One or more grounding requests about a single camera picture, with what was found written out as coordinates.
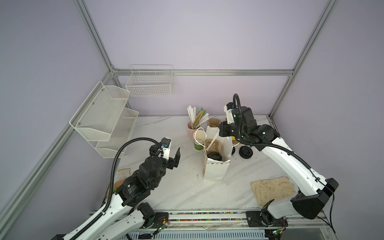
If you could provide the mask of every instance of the black cable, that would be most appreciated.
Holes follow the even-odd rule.
[[[269,235],[269,234],[264,234],[264,236],[270,238],[270,237],[278,237],[279,235]]]
[[[236,108],[236,97],[235,97],[235,95],[237,96],[237,98],[239,97],[239,95],[237,95],[237,93],[235,93],[234,95],[233,95],[233,108]]]
[[[332,227],[326,220],[322,219],[322,218],[319,217],[319,216],[316,216],[316,217],[318,217],[318,218],[321,219],[323,222],[325,222],[326,224],[328,224],[328,226],[330,226],[330,227],[332,228],[333,232],[336,234],[336,232],[335,232],[335,230],[333,229],[333,227]]]
[[[113,164],[112,164],[112,169],[111,169],[111,178],[109,180],[109,195],[108,195],[108,199],[107,199],[107,203],[105,204],[105,207],[104,209],[94,218],[92,219],[85,227],[83,227],[80,231],[78,231],[73,237],[71,237],[70,240],[75,240],[76,238],[78,238],[81,234],[83,234],[89,227],[91,227],[101,216],[103,216],[105,214],[105,212],[107,211],[107,209],[109,208],[109,205],[111,204],[111,200],[112,200],[112,194],[113,194],[113,182],[114,182],[114,178],[115,178],[115,171],[116,171],[116,164],[118,162],[118,159],[119,159],[119,156],[121,154],[121,152],[123,151],[123,149],[128,146],[129,144],[133,143],[133,142],[137,142],[137,141],[150,141],[150,142],[153,142],[155,143],[159,149],[161,149],[161,145],[160,143],[158,143],[156,140],[153,140],[152,138],[149,138],[149,137],[138,137],[138,138],[135,138],[135,139],[132,139],[132,140],[129,140],[128,142],[124,143],[121,148],[118,150],[118,152],[116,153],[116,156],[115,158],[113,159]]]
[[[321,183],[324,187],[326,187],[331,193],[332,193],[332,204],[331,204],[331,209],[329,210],[329,225],[330,227],[332,228],[332,230],[335,232],[334,228],[333,228],[333,224],[332,224],[332,209],[333,209],[333,203],[335,202],[335,194],[334,192],[328,188],[324,183],[322,183],[320,180],[319,180],[319,183]]]
[[[306,167],[307,169],[311,170],[311,166],[306,163],[301,157],[299,157],[296,153],[294,153],[293,151],[285,148],[285,147],[282,147],[280,145],[276,145],[276,144],[269,144],[269,143],[255,143],[255,144],[251,144],[250,146],[254,146],[254,147],[257,147],[257,146],[263,146],[263,147],[274,147],[274,148],[277,148],[277,149],[280,149],[280,150],[283,150],[284,152],[288,153],[289,155],[292,155],[294,158],[296,158],[301,164],[304,165],[304,167]]]
[[[127,233],[125,236],[128,238],[128,240],[132,240],[132,238],[129,236],[129,233]]]

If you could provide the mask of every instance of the black motor joint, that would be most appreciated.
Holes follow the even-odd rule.
[[[244,145],[250,146],[252,143],[266,143],[271,144],[273,140],[280,137],[279,133],[270,125],[257,125],[253,116],[252,110],[248,107],[236,106],[235,102],[227,104],[227,109],[232,109],[233,123],[228,124],[228,121],[220,123],[219,136],[230,137],[233,136],[240,140]],[[255,146],[261,151],[265,146]]]
[[[169,148],[170,139],[163,138],[160,142],[163,148]],[[123,200],[122,205],[131,207],[136,206],[139,202],[148,197],[151,190],[159,186],[161,178],[166,174],[166,169],[178,167],[180,161],[180,148],[178,148],[174,158],[168,160],[159,157],[162,152],[158,145],[153,145],[149,148],[149,157],[140,164],[139,169],[126,178],[123,184],[116,189],[116,194],[119,194]]]
[[[149,203],[147,203],[147,202],[141,203],[137,207],[137,210],[139,210],[141,212],[141,214],[143,215],[143,219],[144,219],[143,226],[144,227],[150,227],[153,223],[153,220],[155,218],[156,213],[152,209],[152,207],[149,205]]]

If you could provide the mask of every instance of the white marble table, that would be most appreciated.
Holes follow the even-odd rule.
[[[224,120],[225,116],[212,116]],[[258,125],[269,124],[265,115],[257,115]],[[138,117],[131,139],[150,137],[160,141],[172,139],[173,157],[180,147],[178,168],[167,169],[159,187],[145,199],[155,210],[204,210],[246,209],[259,207],[251,190],[250,182],[287,175],[275,162],[262,152],[253,150],[250,159],[238,154],[239,145],[231,158],[222,182],[203,180],[202,151],[194,148],[187,135],[188,116]],[[118,170],[130,168],[131,173],[149,156],[151,142],[139,141],[127,147]]]

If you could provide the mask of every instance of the white wire basket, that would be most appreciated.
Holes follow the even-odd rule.
[[[131,138],[139,112],[125,107],[128,97],[129,91],[100,81],[70,120],[70,125],[103,158],[114,158]]]
[[[70,123],[87,141],[109,141],[128,97],[129,91],[102,84],[80,119]]]
[[[132,97],[172,96],[172,65],[131,65],[131,71],[125,87]]]
[[[98,142],[95,146],[96,151],[98,151],[103,158],[114,158],[121,146],[129,141],[138,115],[139,112],[137,111],[123,108],[109,141]],[[119,157],[124,155],[125,149],[126,148],[124,148]]]

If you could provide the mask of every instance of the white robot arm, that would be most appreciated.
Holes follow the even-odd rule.
[[[281,217],[301,214],[314,219],[323,209],[339,184],[326,179],[295,154],[269,125],[258,126],[250,108],[240,105],[237,94],[224,106],[227,120],[219,126],[221,137],[234,136],[240,143],[254,146],[274,160],[297,184],[296,196],[275,201],[271,199],[261,210],[260,221],[271,226]]]
[[[149,149],[150,156],[138,170],[124,180],[113,194],[114,172],[119,154],[128,144],[139,140],[155,143]],[[170,144],[171,140],[168,138],[163,138],[158,143],[145,137],[132,139],[124,144],[116,154],[113,163],[107,202],[78,228],[66,235],[56,235],[52,240],[115,240],[142,226],[150,227],[154,222],[155,211],[148,203],[141,203],[136,209],[135,206],[159,185],[167,168],[178,167],[180,148],[175,157],[171,158],[169,157]],[[125,213],[128,213],[128,216],[115,223]]]

